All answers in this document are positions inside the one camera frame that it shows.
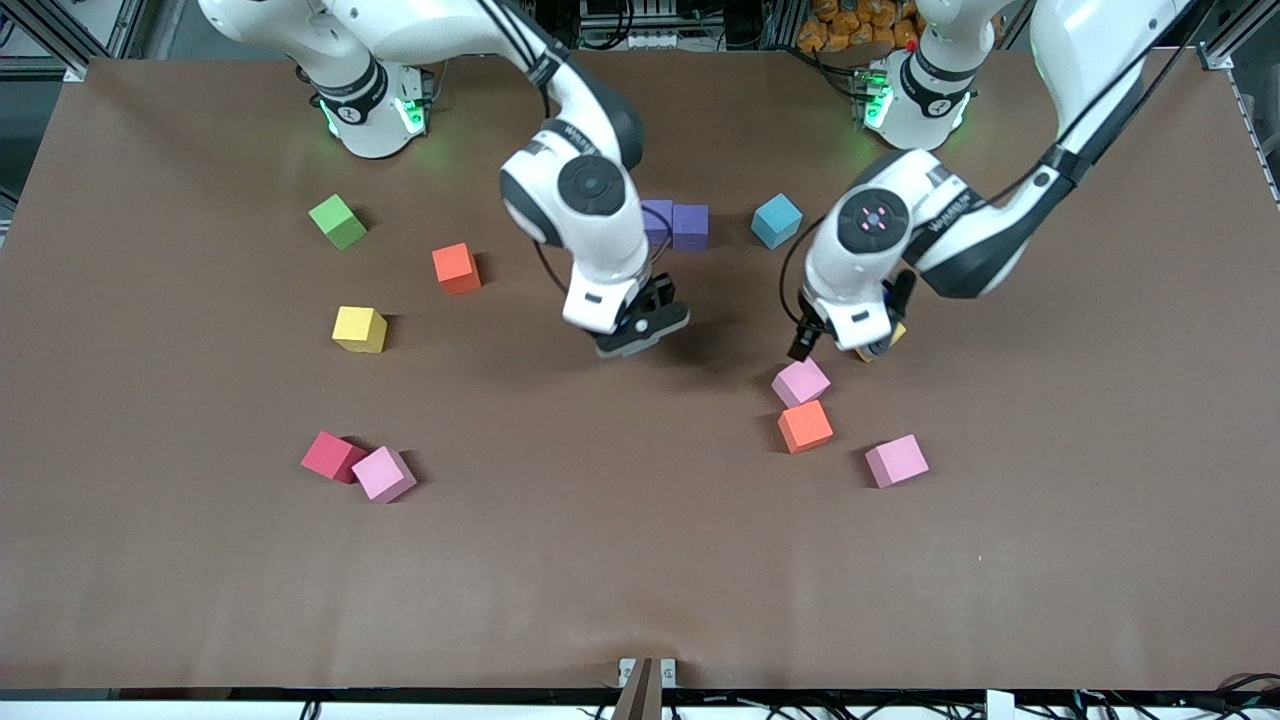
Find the green led light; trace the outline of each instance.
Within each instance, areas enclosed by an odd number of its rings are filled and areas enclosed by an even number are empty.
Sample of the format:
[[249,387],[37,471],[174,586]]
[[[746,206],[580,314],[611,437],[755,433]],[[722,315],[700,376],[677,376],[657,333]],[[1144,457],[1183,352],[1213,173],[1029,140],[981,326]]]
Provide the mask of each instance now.
[[329,108],[323,101],[320,102],[320,110],[324,111],[325,120],[329,120],[329,135],[338,137],[338,123],[333,119]]
[[970,97],[973,97],[972,92],[964,94],[964,99],[960,100],[960,106],[956,109],[956,119],[954,123],[951,123],[951,129],[956,129],[957,127],[960,127],[960,123],[964,122],[964,109],[969,104]]
[[404,122],[404,129],[407,129],[410,135],[419,135],[426,129],[426,123],[422,119],[422,108],[417,102],[404,102],[397,97],[396,110],[401,114],[401,119]]
[[867,104],[867,126],[879,128],[884,124],[884,115],[888,113],[888,106],[892,102],[893,88],[886,87],[884,92],[881,92],[876,100]]

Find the red cube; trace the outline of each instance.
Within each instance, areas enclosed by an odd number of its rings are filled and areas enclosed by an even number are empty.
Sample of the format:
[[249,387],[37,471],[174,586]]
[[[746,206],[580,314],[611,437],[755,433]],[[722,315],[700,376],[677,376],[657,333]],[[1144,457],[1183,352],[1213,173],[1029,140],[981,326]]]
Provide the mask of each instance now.
[[316,441],[311,443],[311,450],[302,459],[302,466],[320,473],[330,480],[349,486],[356,482],[356,474],[351,471],[351,466],[364,460],[366,455],[369,455],[367,451],[340,437],[320,430]]

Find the green cube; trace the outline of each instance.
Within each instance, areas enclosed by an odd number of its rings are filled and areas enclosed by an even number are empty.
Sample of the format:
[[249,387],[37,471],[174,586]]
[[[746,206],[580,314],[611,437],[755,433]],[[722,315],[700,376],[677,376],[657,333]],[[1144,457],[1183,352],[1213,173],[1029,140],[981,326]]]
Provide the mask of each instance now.
[[338,250],[351,247],[369,232],[337,195],[316,205],[311,210],[311,219]]

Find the orange cube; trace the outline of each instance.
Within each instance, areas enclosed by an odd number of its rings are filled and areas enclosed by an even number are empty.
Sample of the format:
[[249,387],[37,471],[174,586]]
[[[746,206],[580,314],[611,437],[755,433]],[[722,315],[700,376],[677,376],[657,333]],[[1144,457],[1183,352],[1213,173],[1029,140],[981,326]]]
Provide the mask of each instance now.
[[462,295],[480,290],[480,270],[476,259],[467,250],[467,243],[460,242],[431,252],[435,263],[435,279],[440,281],[444,292]]
[[782,438],[787,441],[787,451],[792,455],[818,447],[835,434],[822,402],[817,400],[783,411],[778,418],[778,428],[782,429]]

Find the yellow cube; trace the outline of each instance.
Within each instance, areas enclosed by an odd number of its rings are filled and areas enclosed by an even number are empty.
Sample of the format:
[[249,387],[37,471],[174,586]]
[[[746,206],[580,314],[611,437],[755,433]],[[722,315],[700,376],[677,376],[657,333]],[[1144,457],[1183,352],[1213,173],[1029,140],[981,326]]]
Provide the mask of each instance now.
[[[897,345],[897,341],[902,340],[902,336],[905,334],[906,334],[906,325],[904,323],[899,323],[897,325],[895,325],[893,338],[888,341],[888,346],[893,347],[895,345]],[[872,360],[876,359],[876,356],[870,355],[865,347],[855,347],[854,354],[858,355],[858,359],[861,360],[863,363],[870,363]]]
[[372,307],[338,307],[333,340],[352,352],[381,352],[387,341],[387,318]]

